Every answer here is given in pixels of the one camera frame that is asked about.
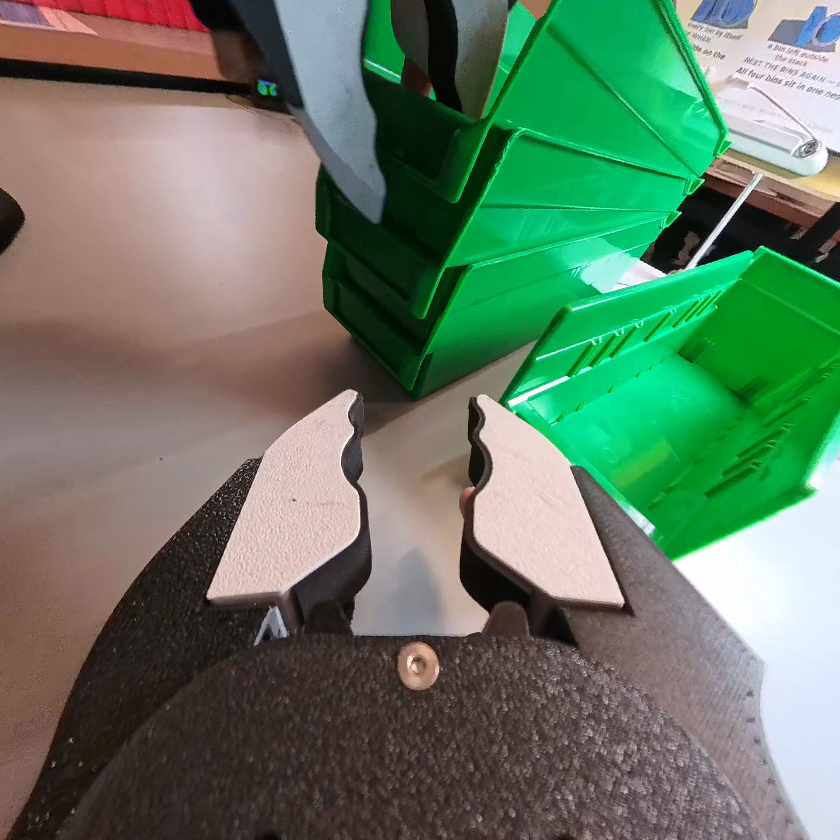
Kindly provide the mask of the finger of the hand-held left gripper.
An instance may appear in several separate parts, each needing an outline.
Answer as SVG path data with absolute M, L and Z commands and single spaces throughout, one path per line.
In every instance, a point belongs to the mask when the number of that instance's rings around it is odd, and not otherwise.
M 236 3 L 323 167 L 357 211 L 378 224 L 386 184 L 362 73 L 369 8 L 366 1 Z
M 393 1 L 405 88 L 480 119 L 508 29 L 507 1 Z

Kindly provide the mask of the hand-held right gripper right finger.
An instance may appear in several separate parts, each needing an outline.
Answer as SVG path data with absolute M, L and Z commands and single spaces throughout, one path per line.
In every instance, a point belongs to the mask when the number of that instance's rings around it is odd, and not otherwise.
M 469 399 L 469 486 L 458 573 L 489 616 L 569 636 L 565 607 L 620 613 L 627 601 L 570 461 L 488 395 Z

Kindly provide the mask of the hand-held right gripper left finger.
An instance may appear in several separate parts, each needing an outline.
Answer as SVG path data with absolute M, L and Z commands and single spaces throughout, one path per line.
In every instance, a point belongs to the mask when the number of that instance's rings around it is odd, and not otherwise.
M 346 618 L 369 580 L 363 431 L 363 397 L 346 390 L 263 454 L 206 591 L 216 607 L 268 608 L 255 644 L 302 632 L 322 602 Z

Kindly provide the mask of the green plastic storage bin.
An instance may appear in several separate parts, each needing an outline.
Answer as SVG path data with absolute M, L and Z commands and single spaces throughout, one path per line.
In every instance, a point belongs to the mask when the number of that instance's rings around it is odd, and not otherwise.
M 569 304 L 500 401 L 678 560 L 820 487 L 838 281 L 759 248 Z
M 390 2 L 371 2 L 363 57 L 378 120 L 377 154 L 389 190 L 406 176 L 456 203 L 481 168 L 484 143 L 511 153 L 502 204 L 527 188 L 591 177 L 583 202 L 670 212 L 728 147 L 722 117 L 671 2 L 552 2 L 539 19 L 517 4 L 480 119 L 400 88 L 403 53 Z
M 456 268 L 663 223 L 700 184 L 524 131 L 492 129 L 460 198 L 385 154 L 381 222 L 362 216 L 321 171 L 316 229 L 391 284 L 417 318 Z
M 324 307 L 413 398 L 428 396 L 538 339 L 564 306 L 605 293 L 679 211 L 514 255 L 447 268 L 426 317 L 396 288 L 408 278 L 329 240 Z

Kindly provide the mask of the grey desk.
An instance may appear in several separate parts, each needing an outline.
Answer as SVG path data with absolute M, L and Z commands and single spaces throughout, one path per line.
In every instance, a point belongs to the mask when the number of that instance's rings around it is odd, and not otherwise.
M 2 838 L 143 567 L 247 459 L 364 399 L 365 635 L 478 632 L 459 580 L 468 403 L 525 344 L 414 401 L 325 311 L 319 158 L 214 94 L 2 79 Z

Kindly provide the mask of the black device green light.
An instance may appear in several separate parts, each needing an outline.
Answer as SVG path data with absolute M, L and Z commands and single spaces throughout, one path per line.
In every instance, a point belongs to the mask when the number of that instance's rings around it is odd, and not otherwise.
M 282 90 L 271 79 L 257 77 L 250 88 L 249 97 L 257 109 L 289 113 Z

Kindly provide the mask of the wooden side table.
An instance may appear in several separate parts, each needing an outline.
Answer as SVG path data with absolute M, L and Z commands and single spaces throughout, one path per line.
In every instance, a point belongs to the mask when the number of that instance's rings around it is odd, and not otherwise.
M 237 33 L 139 23 L 18 2 L 2 2 L 4 77 L 141 87 L 244 88 L 256 80 Z

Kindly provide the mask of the red ribbed storage bin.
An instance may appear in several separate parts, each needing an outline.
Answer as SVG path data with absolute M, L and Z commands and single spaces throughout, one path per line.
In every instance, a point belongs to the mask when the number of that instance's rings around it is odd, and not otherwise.
M 188 1 L 23 1 L 22 4 L 144 25 L 208 31 Z

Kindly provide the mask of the printed instruction sheet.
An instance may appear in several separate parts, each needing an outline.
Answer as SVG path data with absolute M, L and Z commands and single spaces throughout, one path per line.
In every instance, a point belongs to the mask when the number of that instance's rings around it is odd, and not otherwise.
M 838 1 L 677 1 L 720 110 L 781 117 L 766 96 L 839 152 Z

